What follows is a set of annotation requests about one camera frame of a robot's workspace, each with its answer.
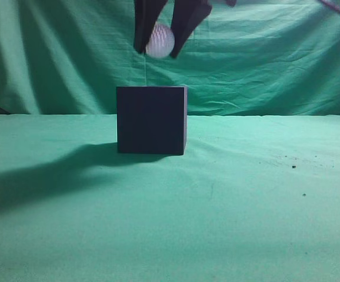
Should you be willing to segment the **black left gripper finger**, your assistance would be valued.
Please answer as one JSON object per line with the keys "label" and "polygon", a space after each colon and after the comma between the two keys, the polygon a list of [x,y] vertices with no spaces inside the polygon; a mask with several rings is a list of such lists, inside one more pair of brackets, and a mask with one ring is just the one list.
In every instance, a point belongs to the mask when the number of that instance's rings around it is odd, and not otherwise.
{"label": "black left gripper finger", "polygon": [[170,54],[176,58],[185,42],[196,27],[211,13],[212,6],[208,1],[176,0],[171,22],[171,30],[174,35],[174,48]]}

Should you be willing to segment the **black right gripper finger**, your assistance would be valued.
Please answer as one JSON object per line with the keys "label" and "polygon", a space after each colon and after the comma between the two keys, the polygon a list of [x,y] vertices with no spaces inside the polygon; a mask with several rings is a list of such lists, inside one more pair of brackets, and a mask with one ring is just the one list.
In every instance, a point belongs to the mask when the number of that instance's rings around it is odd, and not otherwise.
{"label": "black right gripper finger", "polygon": [[134,0],[134,49],[138,54],[145,53],[155,23],[167,2],[167,0]]}

